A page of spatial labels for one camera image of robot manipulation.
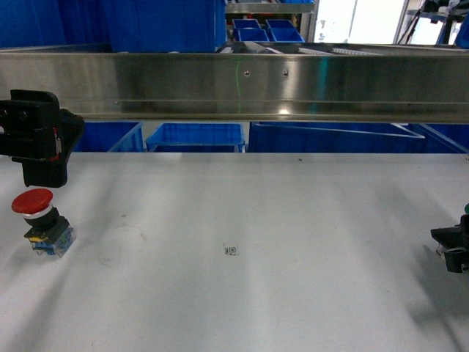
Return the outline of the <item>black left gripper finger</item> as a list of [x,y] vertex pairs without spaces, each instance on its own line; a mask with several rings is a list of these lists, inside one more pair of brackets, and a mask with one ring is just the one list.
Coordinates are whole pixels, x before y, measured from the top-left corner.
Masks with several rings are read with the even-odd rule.
[[64,186],[84,130],[83,117],[62,109],[51,92],[12,89],[1,101],[1,154],[21,164],[25,186]]

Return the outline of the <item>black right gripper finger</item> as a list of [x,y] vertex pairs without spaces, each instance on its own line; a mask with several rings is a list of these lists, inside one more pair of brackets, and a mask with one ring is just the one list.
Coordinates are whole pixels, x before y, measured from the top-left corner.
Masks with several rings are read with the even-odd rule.
[[453,227],[432,229],[432,238],[439,243],[446,269],[456,274],[468,273],[468,214]]

